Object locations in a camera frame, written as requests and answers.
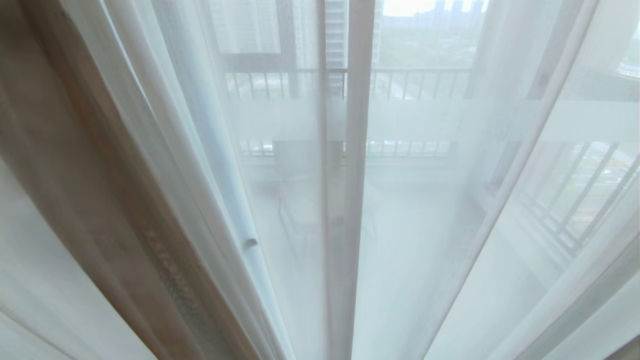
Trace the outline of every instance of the sheer curtain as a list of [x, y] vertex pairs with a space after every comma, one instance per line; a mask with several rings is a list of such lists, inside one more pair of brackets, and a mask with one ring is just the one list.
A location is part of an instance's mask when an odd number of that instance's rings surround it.
[[264, 359], [558, 358], [637, 286], [637, 1], [63, 4]]

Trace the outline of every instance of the sky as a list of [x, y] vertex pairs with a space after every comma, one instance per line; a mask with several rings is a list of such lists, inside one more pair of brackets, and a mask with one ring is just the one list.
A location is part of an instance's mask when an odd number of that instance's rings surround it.
[[[475, 0], [463, 0], [462, 11], [466, 12], [471, 9], [471, 4]], [[445, 0], [445, 9], [451, 9], [454, 0]], [[435, 6], [436, 0], [385, 0], [386, 16], [413, 16], [417, 12], [427, 12]]]

